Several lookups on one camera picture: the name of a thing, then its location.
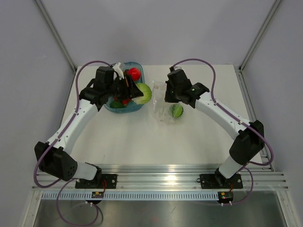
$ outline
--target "black mounting plate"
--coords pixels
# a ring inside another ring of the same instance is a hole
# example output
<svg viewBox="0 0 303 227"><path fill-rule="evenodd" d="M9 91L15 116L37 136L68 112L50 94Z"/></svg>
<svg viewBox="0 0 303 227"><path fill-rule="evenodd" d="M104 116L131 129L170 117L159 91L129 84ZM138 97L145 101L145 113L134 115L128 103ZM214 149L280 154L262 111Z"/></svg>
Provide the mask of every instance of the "black mounting plate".
<svg viewBox="0 0 303 227"><path fill-rule="evenodd" d="M220 186L216 181L215 174L201 174L197 182L201 184L202 189L242 189L243 183L240 174L235 174L223 186Z"/></svg>
<svg viewBox="0 0 303 227"><path fill-rule="evenodd" d="M93 184L91 181L80 179L80 182L76 182L75 188L77 189L103 189L102 182L105 180L107 183L106 189L116 189L117 186L117 174L102 174L102 178L99 185Z"/></svg>

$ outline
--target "blue basket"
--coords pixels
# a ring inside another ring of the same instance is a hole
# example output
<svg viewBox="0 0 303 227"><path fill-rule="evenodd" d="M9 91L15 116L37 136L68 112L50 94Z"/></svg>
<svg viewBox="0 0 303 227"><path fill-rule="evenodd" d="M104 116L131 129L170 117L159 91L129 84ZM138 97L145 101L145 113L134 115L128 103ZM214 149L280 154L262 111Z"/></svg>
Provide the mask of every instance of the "blue basket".
<svg viewBox="0 0 303 227"><path fill-rule="evenodd" d="M136 63L136 62L126 62L124 63L124 68L122 69L123 71L124 70L130 70L131 68L137 68L140 70L141 72L141 77L138 81L136 81L135 83L145 83L144 82L144 73L143 73L143 68L142 66L139 64L139 63ZM108 99L108 102L104 105L106 109L108 109L110 112L113 112L113 113L118 113L118 114L122 114L122 113L130 113L130 112L134 112L134 111L137 111L137 110L140 110L143 106L142 105L138 105L136 104L135 102L131 101L127 104L127 107L124 107L124 108L110 108L109 107L109 104L111 102L113 102L113 98L109 98Z"/></svg>

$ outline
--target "wall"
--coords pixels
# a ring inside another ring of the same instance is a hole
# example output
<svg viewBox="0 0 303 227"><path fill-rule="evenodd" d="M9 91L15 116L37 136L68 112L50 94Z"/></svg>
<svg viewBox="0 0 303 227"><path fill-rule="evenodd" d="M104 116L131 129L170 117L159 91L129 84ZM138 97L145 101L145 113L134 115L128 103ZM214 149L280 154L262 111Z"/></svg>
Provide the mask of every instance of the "wall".
<svg viewBox="0 0 303 227"><path fill-rule="evenodd" d="M33 1L1 1L0 30L0 226L16 227L73 75Z"/></svg>
<svg viewBox="0 0 303 227"><path fill-rule="evenodd" d="M283 1L244 69L257 117L303 221L303 1Z"/></svg>
<svg viewBox="0 0 303 227"><path fill-rule="evenodd" d="M239 65L274 0L44 0L76 65Z"/></svg>

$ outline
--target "clear plastic bag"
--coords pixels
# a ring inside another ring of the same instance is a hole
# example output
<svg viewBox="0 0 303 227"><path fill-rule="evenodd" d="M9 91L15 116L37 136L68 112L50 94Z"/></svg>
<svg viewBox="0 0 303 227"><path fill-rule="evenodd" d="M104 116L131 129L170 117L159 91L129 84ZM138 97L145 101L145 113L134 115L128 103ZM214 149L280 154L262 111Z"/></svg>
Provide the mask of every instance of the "clear plastic bag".
<svg viewBox="0 0 303 227"><path fill-rule="evenodd" d="M182 122L184 109L181 103L166 103L164 101L166 83L154 81L152 88L151 114L159 122L176 124Z"/></svg>

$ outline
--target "green vegetable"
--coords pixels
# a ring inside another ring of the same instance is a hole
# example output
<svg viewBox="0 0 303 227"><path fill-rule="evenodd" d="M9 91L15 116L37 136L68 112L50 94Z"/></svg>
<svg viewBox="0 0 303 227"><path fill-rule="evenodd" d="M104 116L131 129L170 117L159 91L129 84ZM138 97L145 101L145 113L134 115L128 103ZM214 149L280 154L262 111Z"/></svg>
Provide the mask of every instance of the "green vegetable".
<svg viewBox="0 0 303 227"><path fill-rule="evenodd" d="M136 104L145 104L145 103L149 102L151 100L151 96L152 96L152 91L151 91L150 87L143 83L137 83L136 86L139 88L140 91L142 91L143 96L133 98L133 101Z"/></svg>
<svg viewBox="0 0 303 227"><path fill-rule="evenodd" d="M124 108L125 106L118 101L113 101L109 104L109 107L114 109L119 109L119 108Z"/></svg>
<svg viewBox="0 0 303 227"><path fill-rule="evenodd" d="M181 104L173 104L169 107L169 114L173 117L173 118L177 118L182 116L183 114L183 106Z"/></svg>

